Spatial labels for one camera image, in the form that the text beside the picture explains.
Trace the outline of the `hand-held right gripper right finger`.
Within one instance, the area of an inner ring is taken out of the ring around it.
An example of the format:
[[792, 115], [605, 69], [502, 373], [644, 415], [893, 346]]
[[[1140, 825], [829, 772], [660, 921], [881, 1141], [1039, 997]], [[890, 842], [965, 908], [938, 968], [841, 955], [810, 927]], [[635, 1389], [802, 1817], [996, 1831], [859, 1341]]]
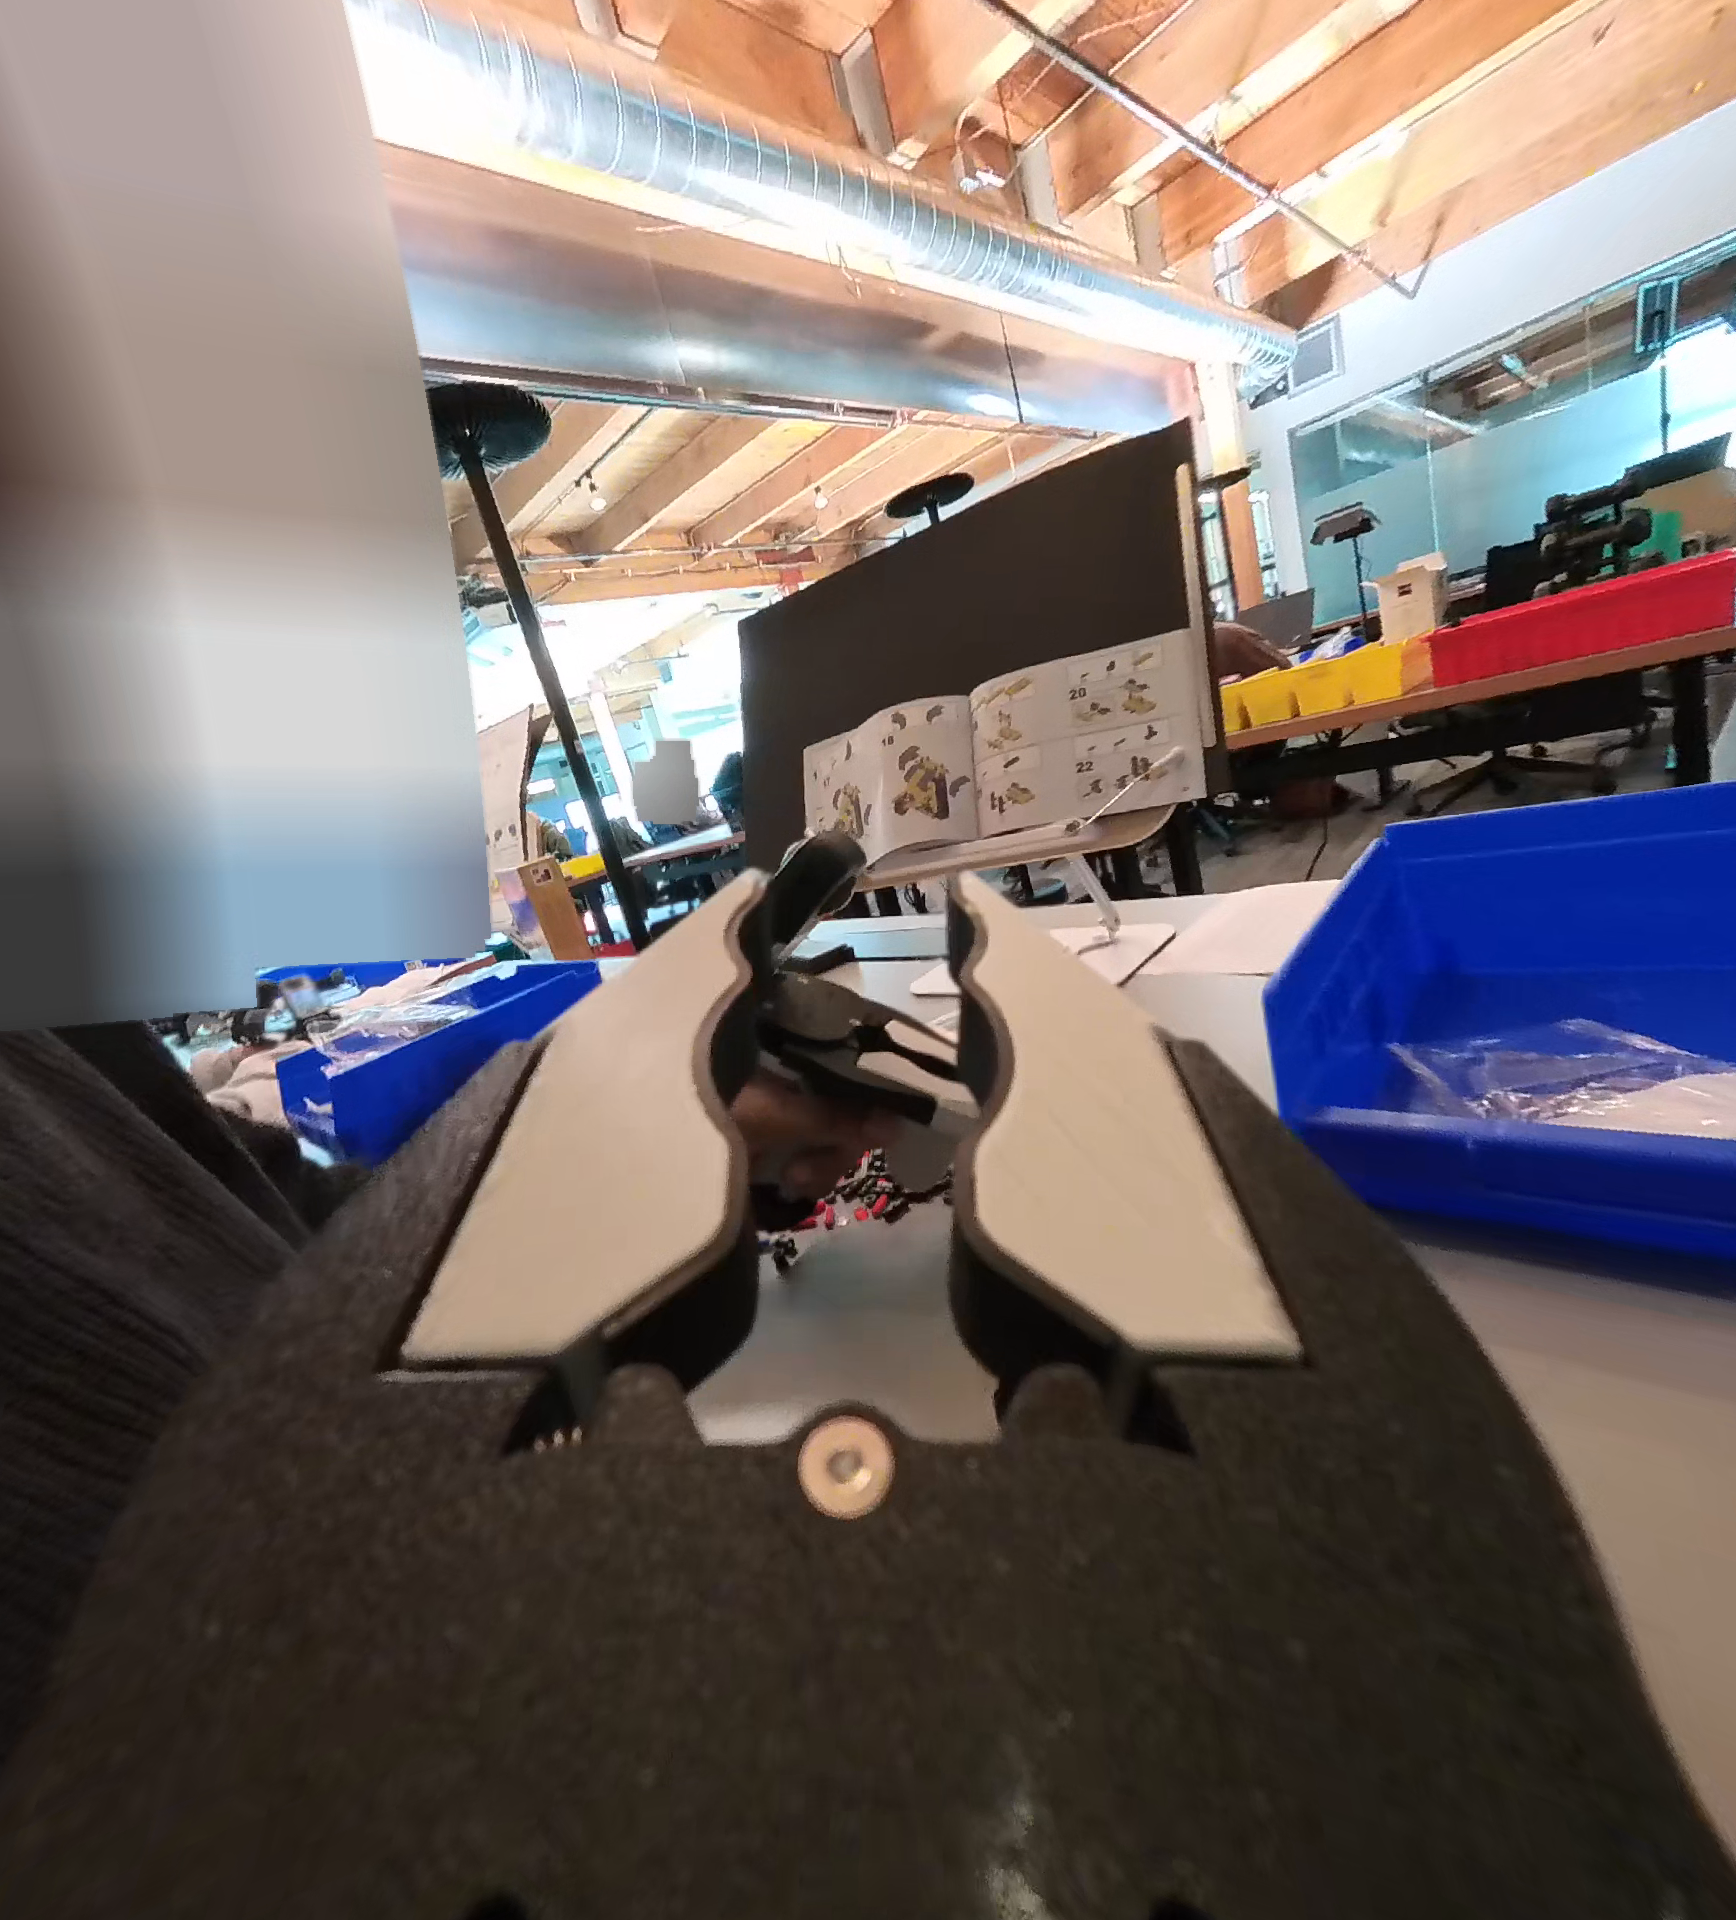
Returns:
[[958, 1066], [947, 1301], [999, 1380], [1269, 1365], [1302, 1342], [1171, 1039], [976, 877], [947, 888]]

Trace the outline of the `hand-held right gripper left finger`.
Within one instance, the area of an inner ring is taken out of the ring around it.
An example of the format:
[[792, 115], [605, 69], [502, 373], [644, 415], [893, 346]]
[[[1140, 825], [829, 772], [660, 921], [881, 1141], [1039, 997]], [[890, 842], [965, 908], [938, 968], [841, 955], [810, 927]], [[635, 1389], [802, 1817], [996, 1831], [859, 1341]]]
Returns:
[[766, 877], [743, 872], [544, 1032], [399, 1342], [407, 1372], [550, 1365], [608, 1341], [736, 1252]]

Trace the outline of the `person's left hand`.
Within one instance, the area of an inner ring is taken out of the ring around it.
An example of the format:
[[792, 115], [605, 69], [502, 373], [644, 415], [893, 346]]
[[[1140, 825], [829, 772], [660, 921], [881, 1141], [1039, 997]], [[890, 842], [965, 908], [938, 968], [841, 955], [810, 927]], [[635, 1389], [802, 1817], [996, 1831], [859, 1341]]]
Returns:
[[840, 1185], [885, 1145], [884, 1119], [777, 1076], [751, 1078], [730, 1108], [743, 1142], [748, 1185], [796, 1204]]

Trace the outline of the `blue plastic bin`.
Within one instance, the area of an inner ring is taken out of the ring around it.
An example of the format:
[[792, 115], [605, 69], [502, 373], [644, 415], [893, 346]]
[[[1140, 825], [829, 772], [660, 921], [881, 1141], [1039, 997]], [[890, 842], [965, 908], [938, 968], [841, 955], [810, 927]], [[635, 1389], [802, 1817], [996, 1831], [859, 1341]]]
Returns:
[[1363, 1203], [1736, 1273], [1736, 1141], [1434, 1112], [1399, 1059], [1563, 1022], [1736, 1070], [1736, 781], [1385, 828], [1263, 991], [1278, 1115]]
[[[477, 988], [477, 1012], [407, 1039], [365, 1039], [324, 1050], [312, 1020], [336, 1002], [380, 988], [401, 973], [469, 974], [495, 970], [500, 985]], [[275, 1066], [280, 1112], [292, 1134], [324, 1157], [375, 1166], [397, 1153], [497, 1052], [537, 1040], [602, 985], [595, 961], [558, 963], [491, 950], [448, 963], [349, 963], [275, 966], [256, 974], [256, 1005], [305, 1017], [304, 1046]]]

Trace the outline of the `white book stand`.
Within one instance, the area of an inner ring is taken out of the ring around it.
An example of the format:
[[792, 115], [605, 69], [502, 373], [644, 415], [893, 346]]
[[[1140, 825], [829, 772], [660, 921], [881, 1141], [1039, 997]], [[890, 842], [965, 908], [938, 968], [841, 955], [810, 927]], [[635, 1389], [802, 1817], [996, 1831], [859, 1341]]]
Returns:
[[1171, 935], [1161, 924], [1130, 924], [1124, 908], [1105, 893], [1091, 860], [1111, 852], [1136, 848], [1154, 839], [1170, 823], [1176, 805], [1102, 812], [1087, 818], [1067, 818], [1039, 828], [1016, 828], [981, 839], [908, 848], [884, 854], [855, 879], [858, 893], [898, 888], [940, 880], [961, 872], [990, 872], [1035, 863], [1067, 870], [1091, 902], [1093, 924], [1079, 930], [1058, 930], [1055, 942], [1081, 961], [1110, 985], [1120, 987], [1168, 947]]

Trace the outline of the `instruction booklet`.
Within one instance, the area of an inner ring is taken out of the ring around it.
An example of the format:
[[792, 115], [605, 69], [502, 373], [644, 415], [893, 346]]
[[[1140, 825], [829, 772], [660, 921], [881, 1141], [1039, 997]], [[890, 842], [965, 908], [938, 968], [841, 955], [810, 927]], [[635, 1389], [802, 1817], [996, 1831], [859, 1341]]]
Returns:
[[804, 830], [867, 863], [1198, 800], [1206, 645], [1173, 631], [881, 708], [802, 756]]

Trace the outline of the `clear plastic bag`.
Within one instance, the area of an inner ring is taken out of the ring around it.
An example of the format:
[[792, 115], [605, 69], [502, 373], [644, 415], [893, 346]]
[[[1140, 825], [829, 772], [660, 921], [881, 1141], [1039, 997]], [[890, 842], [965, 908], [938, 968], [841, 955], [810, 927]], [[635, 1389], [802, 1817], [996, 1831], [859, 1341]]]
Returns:
[[363, 1040], [401, 1043], [471, 1018], [477, 1012], [476, 993], [500, 985], [497, 970], [401, 973], [314, 1017], [309, 1040], [322, 1050], [353, 1049]]
[[1447, 1121], [1736, 1142], [1736, 1065], [1599, 1020], [1389, 1043], [1408, 1110]]

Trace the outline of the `dark partition panel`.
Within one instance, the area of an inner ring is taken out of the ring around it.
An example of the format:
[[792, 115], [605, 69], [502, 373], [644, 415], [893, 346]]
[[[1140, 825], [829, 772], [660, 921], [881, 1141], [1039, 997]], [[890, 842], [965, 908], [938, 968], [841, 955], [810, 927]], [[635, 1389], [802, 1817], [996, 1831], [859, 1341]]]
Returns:
[[804, 751], [906, 699], [1204, 629], [1190, 417], [1093, 445], [739, 621], [743, 860], [806, 828]]

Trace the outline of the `brown cardboard box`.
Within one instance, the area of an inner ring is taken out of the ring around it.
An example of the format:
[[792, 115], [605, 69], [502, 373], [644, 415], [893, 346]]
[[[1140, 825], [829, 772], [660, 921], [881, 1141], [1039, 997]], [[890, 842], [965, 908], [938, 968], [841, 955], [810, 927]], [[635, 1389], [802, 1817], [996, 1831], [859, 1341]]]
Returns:
[[595, 957], [590, 927], [526, 809], [544, 733], [523, 707], [476, 735], [491, 933], [556, 963], [585, 963]]

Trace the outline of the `wooden table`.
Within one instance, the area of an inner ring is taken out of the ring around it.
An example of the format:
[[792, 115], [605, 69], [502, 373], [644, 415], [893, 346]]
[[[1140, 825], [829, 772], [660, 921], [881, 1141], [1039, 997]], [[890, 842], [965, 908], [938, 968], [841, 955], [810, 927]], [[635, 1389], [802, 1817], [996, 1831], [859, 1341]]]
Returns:
[[1582, 778], [1606, 797], [1615, 787], [1604, 769], [1539, 758], [1533, 749], [1638, 731], [1655, 711], [1649, 676], [1666, 689], [1670, 782], [1701, 787], [1714, 775], [1710, 666], [1732, 659], [1736, 629], [1716, 629], [1231, 733], [1227, 791], [1262, 798], [1287, 782], [1475, 758], [1479, 782], [1552, 775]]

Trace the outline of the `white cardboard box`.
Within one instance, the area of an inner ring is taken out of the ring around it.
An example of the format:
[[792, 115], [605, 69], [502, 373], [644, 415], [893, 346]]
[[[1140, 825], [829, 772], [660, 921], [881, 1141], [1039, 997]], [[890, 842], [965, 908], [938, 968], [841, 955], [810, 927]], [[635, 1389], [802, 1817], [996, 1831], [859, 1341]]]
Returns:
[[1370, 582], [1371, 618], [1385, 645], [1421, 641], [1447, 624], [1447, 560], [1434, 550]]

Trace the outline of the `red plastic bin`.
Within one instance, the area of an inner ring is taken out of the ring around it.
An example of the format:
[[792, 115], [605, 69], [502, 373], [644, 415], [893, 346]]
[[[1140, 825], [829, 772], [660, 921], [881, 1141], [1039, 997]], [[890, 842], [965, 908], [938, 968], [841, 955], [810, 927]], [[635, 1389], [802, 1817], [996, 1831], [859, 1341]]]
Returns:
[[1434, 689], [1736, 626], [1736, 547], [1466, 617], [1425, 638]]

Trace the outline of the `black office chair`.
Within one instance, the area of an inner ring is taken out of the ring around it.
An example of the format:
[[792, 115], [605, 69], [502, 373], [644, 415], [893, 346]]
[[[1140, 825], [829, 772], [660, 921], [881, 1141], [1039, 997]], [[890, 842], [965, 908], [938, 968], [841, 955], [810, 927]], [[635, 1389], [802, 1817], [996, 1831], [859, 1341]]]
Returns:
[[[1482, 611], [1504, 613], [1602, 578], [1623, 577], [1633, 566], [1633, 550], [1649, 540], [1653, 527], [1647, 507], [1630, 492], [1628, 480], [1619, 480], [1589, 492], [1552, 494], [1529, 540], [1490, 549]], [[1408, 800], [1408, 818], [1437, 817], [1484, 787], [1509, 798], [1528, 781], [1544, 787], [1568, 782], [1596, 797], [1615, 789], [1597, 758], [1554, 762], [1544, 743], [1532, 743], [1521, 752], [1491, 749], [1471, 766], [1418, 787]]]

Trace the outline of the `silver ventilation duct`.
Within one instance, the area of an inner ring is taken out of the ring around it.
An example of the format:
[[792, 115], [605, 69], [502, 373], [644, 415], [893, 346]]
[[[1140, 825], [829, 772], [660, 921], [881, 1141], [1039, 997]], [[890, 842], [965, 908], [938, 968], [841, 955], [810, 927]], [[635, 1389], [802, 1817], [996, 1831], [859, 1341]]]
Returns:
[[1180, 365], [1290, 373], [1283, 327], [491, 8], [344, 4], [377, 141]]

